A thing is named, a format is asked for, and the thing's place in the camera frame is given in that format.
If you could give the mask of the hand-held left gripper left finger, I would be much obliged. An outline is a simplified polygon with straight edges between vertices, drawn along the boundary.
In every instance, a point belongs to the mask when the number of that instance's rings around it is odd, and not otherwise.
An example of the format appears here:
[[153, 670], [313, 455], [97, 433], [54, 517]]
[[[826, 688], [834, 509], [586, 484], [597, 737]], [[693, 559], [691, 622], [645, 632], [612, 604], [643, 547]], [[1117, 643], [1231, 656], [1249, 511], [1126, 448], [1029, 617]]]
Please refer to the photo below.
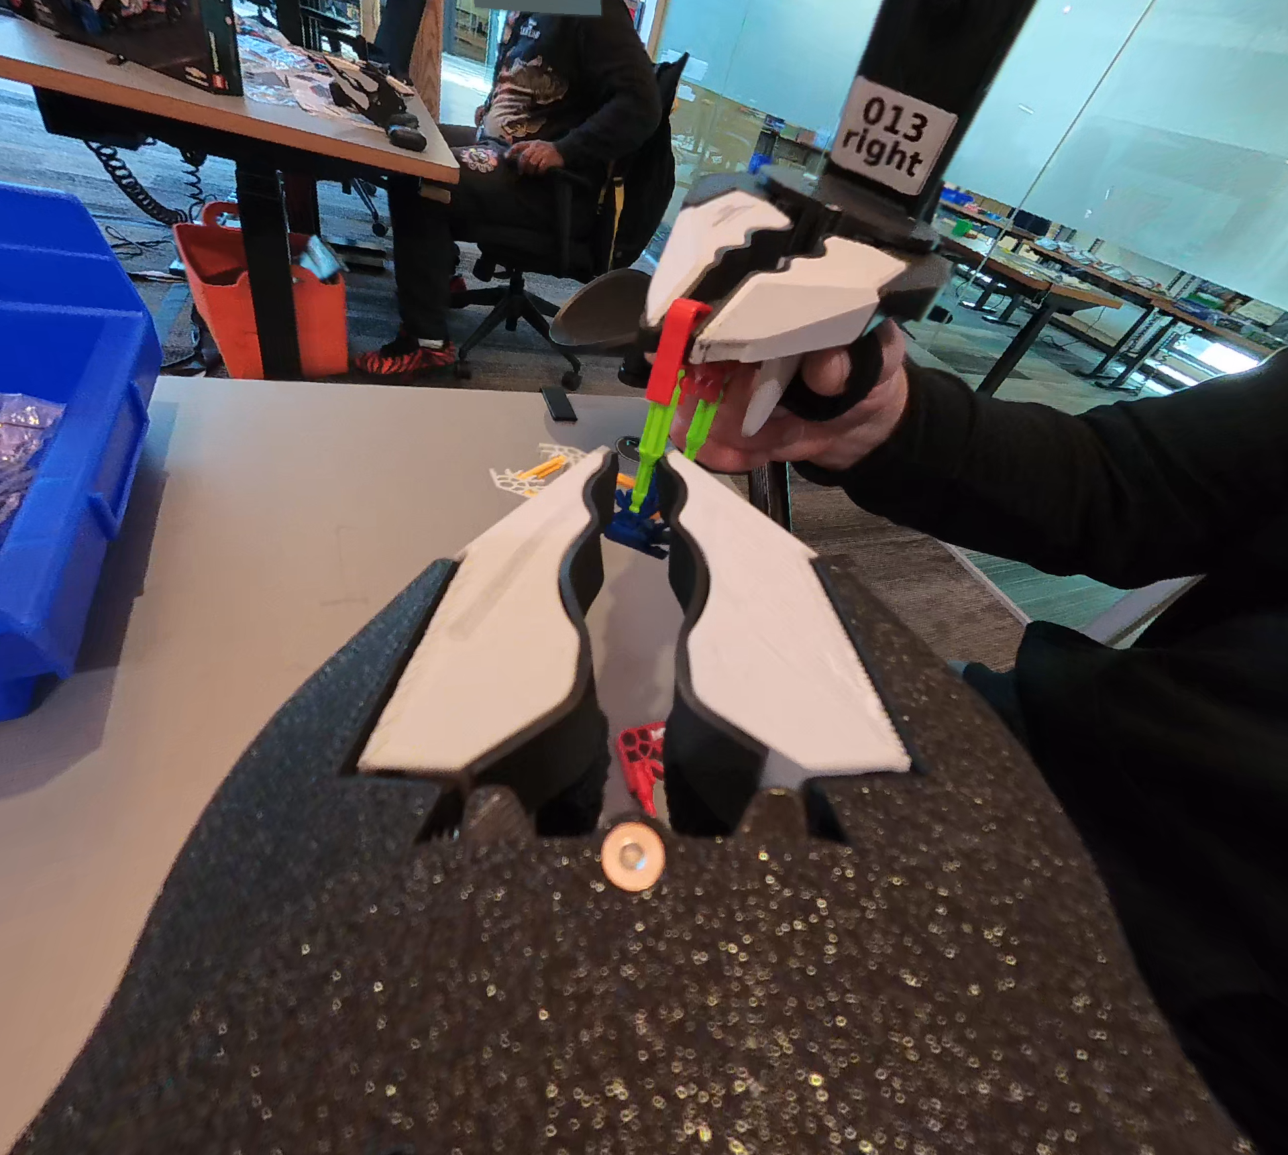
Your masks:
[[540, 833], [597, 827], [609, 740], [588, 610], [616, 487], [618, 454], [592, 449], [459, 553], [375, 715], [360, 773], [427, 778], [460, 805], [505, 787]]

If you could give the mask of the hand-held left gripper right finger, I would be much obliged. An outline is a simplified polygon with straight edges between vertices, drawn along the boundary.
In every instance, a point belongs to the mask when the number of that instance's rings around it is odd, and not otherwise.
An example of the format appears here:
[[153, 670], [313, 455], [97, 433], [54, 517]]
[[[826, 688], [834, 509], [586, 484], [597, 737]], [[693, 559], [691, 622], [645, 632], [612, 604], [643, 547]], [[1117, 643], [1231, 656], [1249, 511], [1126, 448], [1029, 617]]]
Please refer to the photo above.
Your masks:
[[910, 773], [817, 551], [678, 451], [663, 458], [663, 518], [682, 608], [663, 736], [670, 826], [723, 836], [760, 791]]

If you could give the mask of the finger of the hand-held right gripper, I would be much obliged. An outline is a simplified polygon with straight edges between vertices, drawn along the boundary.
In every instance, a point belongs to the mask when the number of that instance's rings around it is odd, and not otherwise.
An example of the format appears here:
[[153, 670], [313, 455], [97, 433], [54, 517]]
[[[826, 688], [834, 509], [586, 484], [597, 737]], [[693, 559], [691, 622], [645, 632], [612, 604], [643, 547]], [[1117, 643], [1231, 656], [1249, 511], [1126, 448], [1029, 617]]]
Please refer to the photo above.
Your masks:
[[691, 359], [757, 364], [847, 344], [867, 329], [880, 290], [907, 265], [874, 245], [828, 238], [820, 254], [742, 280], [696, 334]]
[[667, 310], [688, 299], [711, 308], [700, 341], [795, 341], [798, 331], [783, 311], [771, 313], [769, 298], [796, 286], [760, 278], [790, 265], [795, 232], [775, 203], [745, 190], [687, 203], [648, 286], [645, 338], [660, 340]]

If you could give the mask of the colourful rod connector toy model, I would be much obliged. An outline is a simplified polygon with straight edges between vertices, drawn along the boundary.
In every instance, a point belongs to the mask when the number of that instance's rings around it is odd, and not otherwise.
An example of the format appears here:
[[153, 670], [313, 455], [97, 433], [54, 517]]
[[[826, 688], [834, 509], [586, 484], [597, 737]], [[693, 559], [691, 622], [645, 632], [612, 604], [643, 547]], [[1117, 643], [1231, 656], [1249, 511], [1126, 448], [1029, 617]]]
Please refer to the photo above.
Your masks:
[[660, 523], [672, 571], [712, 577], [729, 554], [721, 523], [733, 491], [697, 463], [727, 380], [724, 367], [699, 359], [697, 334], [711, 313], [708, 304], [681, 298], [663, 316], [636, 484], [624, 502], [618, 455], [594, 449], [477, 536], [459, 562], [477, 571], [487, 563], [504, 583], [558, 575], [604, 536], [654, 547]]

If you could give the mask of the person's right forearm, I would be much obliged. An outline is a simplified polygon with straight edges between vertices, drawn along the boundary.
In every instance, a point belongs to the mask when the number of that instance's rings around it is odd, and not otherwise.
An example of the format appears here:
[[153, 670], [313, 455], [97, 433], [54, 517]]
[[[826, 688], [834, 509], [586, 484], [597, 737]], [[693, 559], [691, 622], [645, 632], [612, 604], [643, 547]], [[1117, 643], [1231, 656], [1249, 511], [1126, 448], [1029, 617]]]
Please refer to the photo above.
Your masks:
[[1285, 655], [1285, 352], [1168, 395], [1060, 412], [909, 367], [909, 401], [879, 448], [811, 481], [862, 509], [1053, 575], [1117, 587], [1200, 583], [1161, 640], [1246, 623]]

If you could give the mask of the person's right hand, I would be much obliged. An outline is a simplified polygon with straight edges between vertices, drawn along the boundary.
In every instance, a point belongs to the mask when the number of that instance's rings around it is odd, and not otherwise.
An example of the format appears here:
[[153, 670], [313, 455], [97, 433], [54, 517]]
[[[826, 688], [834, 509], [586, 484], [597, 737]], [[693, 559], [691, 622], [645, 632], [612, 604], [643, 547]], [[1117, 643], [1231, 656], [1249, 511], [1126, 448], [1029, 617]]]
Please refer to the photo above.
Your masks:
[[880, 374], [871, 391], [847, 412], [826, 422], [811, 422], [777, 406], [762, 428], [742, 433], [753, 400], [759, 367], [736, 364], [727, 379], [712, 428], [697, 454], [700, 464], [717, 472], [747, 472], [769, 461], [811, 463], [825, 470], [846, 470], [886, 442], [909, 403], [907, 341], [895, 323], [876, 329]]

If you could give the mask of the black office chair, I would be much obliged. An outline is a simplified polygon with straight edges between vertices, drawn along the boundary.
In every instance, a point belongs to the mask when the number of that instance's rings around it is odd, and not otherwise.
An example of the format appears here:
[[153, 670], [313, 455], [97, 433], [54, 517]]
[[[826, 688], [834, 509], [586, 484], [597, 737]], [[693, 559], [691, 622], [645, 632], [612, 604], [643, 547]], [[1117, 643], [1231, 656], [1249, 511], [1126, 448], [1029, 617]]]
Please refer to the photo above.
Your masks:
[[483, 304], [490, 310], [462, 340], [453, 371], [472, 376], [472, 350], [498, 326], [513, 331], [526, 323], [567, 361], [561, 385], [582, 385], [582, 362], [568, 346], [555, 340], [553, 317], [561, 305], [538, 298], [526, 278], [544, 275], [580, 284], [607, 275], [642, 278], [633, 263], [645, 253], [675, 188], [675, 158], [670, 145], [670, 113], [688, 64], [688, 52], [660, 61], [655, 68], [663, 116], [642, 148], [612, 166], [600, 184], [558, 167], [546, 190], [553, 217], [544, 229], [526, 224], [484, 221], [475, 230], [478, 260], [472, 274], [484, 283], [468, 289], [459, 307]]

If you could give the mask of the red connector with white rod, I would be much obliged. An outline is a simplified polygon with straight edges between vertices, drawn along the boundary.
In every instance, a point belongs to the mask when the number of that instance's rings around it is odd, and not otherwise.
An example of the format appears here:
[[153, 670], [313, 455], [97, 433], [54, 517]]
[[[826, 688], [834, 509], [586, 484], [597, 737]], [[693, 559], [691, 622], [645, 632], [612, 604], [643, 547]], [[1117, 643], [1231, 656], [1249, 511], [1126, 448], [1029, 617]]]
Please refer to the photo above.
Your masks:
[[658, 799], [664, 796], [666, 722], [646, 722], [622, 728], [616, 755], [625, 791], [651, 818], [658, 818]]

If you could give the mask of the glass room desk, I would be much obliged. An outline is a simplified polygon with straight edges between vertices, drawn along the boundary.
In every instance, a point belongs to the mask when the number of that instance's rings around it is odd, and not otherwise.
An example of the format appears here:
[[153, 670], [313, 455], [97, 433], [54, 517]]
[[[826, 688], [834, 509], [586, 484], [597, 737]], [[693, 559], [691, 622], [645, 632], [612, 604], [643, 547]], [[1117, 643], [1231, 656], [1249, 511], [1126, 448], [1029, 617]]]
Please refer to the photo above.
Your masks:
[[976, 295], [973, 302], [961, 298], [960, 305], [975, 308], [987, 322], [1014, 332], [976, 385], [979, 394], [996, 394], [1056, 314], [1117, 310], [1125, 304], [1119, 295], [1077, 277], [1051, 272], [990, 241], [970, 241], [942, 223], [936, 223], [934, 229], [940, 250], [955, 262], [963, 284]]

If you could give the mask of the orange tote bin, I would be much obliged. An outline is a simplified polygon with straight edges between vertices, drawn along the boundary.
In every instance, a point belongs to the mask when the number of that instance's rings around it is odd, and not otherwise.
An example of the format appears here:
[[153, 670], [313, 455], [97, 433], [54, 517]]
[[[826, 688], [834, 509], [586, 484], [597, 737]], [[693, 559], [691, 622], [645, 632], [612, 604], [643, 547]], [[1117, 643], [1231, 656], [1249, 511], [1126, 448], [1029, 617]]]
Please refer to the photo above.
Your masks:
[[[234, 202], [207, 202], [196, 221], [171, 227], [184, 265], [204, 359], [217, 355], [232, 377], [261, 379], [261, 346], [249, 284], [249, 268]], [[304, 377], [348, 370], [346, 290], [343, 266], [322, 239], [289, 230], [291, 275], [300, 362]]]

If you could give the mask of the person's torso black sweater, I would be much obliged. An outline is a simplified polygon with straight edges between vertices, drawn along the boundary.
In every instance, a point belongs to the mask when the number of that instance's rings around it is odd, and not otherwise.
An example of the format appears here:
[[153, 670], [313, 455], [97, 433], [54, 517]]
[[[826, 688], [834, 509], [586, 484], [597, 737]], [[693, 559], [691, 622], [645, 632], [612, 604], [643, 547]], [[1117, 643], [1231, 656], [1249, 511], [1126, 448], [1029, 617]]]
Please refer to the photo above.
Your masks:
[[1104, 877], [1155, 1001], [1260, 1151], [1285, 1151], [1285, 611], [1113, 649], [1030, 625], [963, 664]]

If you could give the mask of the blue plastic bin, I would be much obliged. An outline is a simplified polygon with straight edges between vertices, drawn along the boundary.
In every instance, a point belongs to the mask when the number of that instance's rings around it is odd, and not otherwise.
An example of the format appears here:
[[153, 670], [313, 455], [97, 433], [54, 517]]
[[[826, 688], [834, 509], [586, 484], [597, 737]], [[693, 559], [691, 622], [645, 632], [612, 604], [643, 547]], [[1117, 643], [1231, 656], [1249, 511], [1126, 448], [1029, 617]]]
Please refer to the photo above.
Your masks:
[[2, 715], [76, 662], [133, 490], [162, 352], [153, 316], [75, 196], [2, 187], [2, 388], [66, 410], [2, 545]]

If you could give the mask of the clear parts bags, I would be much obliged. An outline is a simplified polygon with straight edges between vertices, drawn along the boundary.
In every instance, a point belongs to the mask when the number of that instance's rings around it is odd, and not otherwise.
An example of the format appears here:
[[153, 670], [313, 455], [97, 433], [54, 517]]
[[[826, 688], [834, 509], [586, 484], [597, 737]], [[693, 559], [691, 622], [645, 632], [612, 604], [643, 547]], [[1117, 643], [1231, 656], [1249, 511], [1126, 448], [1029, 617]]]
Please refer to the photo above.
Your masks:
[[336, 116], [331, 68], [310, 52], [271, 35], [237, 29], [243, 97], [279, 106], [295, 106], [315, 115]]

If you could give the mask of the wooden desk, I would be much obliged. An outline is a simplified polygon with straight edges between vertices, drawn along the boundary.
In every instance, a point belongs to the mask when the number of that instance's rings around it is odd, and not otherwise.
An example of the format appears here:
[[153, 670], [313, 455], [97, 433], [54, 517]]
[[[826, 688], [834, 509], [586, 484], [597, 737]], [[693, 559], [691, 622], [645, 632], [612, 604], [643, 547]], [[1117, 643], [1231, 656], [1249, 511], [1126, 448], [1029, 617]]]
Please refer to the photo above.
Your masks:
[[2, 74], [41, 91], [105, 104], [127, 130], [234, 161], [267, 379], [303, 376], [283, 175], [309, 181], [388, 175], [442, 187], [459, 179], [459, 163], [418, 97], [411, 98], [409, 109], [427, 146], [406, 149], [370, 122], [358, 125], [282, 103], [208, 94], [136, 62], [112, 62], [103, 50], [12, 14], [2, 19]]

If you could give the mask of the crumpled clear plastic bags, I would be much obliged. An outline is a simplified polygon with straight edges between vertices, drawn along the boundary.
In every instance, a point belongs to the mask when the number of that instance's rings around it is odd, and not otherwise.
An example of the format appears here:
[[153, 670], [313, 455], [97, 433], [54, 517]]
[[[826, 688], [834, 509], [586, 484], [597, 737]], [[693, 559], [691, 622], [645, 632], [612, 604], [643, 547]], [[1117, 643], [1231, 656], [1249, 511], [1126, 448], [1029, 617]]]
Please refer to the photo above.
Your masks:
[[32, 490], [66, 406], [29, 392], [2, 392], [2, 539]]

